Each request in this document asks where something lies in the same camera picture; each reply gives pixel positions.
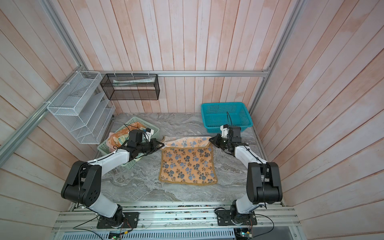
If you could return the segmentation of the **teal plastic basket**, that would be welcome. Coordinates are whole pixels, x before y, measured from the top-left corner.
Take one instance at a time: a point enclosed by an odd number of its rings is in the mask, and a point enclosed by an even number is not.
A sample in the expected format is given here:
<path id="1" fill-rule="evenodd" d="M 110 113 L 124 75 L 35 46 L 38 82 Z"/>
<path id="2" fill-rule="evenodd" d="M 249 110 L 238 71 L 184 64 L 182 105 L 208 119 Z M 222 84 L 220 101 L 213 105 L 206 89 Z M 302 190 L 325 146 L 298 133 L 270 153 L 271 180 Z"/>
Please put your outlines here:
<path id="1" fill-rule="evenodd" d="M 201 113 L 208 133 L 221 133 L 223 125 L 238 126 L 242 132 L 253 126 L 251 115 L 241 102 L 205 103 L 201 105 Z"/>

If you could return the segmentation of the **orange paw print towel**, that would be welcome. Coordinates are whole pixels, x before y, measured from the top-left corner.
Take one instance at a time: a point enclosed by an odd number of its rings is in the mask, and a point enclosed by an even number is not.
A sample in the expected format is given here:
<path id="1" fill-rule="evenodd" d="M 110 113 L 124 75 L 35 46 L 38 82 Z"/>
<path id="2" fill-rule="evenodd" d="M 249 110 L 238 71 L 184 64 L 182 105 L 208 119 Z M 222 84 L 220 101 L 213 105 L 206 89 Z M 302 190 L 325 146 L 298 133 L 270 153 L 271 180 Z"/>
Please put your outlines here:
<path id="1" fill-rule="evenodd" d="M 164 137 L 163 143 L 161 182 L 194 186 L 218 183 L 209 137 Z"/>

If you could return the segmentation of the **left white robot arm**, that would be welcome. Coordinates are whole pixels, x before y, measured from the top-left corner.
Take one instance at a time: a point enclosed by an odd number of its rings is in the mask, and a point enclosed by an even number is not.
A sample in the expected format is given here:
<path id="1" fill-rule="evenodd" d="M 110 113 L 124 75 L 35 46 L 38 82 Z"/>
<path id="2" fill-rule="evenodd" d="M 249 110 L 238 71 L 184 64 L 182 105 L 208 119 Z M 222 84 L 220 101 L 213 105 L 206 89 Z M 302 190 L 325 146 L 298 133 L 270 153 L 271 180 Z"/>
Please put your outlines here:
<path id="1" fill-rule="evenodd" d="M 121 221 L 124 218 L 122 207 L 101 193 L 102 176 L 164 147 L 156 138 L 150 139 L 152 132 L 151 129 L 132 130 L 128 139 L 112 153 L 87 162 L 75 162 L 63 185 L 62 198 L 86 206 L 101 217 Z"/>

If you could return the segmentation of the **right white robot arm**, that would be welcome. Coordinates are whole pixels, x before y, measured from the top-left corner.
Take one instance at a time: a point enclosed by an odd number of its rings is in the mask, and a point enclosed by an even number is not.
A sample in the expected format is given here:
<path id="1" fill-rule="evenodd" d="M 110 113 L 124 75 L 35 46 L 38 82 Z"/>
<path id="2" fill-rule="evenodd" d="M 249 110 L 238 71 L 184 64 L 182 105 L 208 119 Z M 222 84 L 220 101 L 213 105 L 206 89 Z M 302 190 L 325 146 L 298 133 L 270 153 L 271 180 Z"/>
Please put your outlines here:
<path id="1" fill-rule="evenodd" d="M 234 201 L 231 216 L 249 215 L 259 204 L 274 204 L 283 199 L 279 166 L 254 153 L 241 138 L 241 127 L 222 125 L 221 133 L 210 138 L 217 148 L 240 160 L 247 167 L 246 194 Z"/>

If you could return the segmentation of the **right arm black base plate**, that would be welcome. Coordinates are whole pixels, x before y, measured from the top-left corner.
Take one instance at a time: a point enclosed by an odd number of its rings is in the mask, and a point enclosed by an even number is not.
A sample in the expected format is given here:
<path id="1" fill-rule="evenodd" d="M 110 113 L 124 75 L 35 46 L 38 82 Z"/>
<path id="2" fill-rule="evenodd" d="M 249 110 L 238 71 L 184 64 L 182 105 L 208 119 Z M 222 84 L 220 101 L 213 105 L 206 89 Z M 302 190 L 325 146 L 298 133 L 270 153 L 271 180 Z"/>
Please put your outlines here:
<path id="1" fill-rule="evenodd" d="M 217 208 L 214 210 L 214 213 L 217 216 L 219 226 L 253 226 L 258 224 L 255 215 L 237 214 L 235 211 L 226 210 L 224 208 Z"/>

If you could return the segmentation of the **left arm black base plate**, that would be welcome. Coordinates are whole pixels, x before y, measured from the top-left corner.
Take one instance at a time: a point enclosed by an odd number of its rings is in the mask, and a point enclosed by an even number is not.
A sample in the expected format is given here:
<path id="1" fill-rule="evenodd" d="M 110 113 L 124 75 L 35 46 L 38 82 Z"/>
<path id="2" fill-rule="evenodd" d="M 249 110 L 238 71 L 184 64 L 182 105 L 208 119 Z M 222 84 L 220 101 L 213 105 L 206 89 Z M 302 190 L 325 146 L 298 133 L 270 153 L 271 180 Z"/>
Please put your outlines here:
<path id="1" fill-rule="evenodd" d="M 112 218 L 101 216 L 98 220 L 97 229 L 135 229 L 138 225 L 139 212 L 121 212 Z"/>

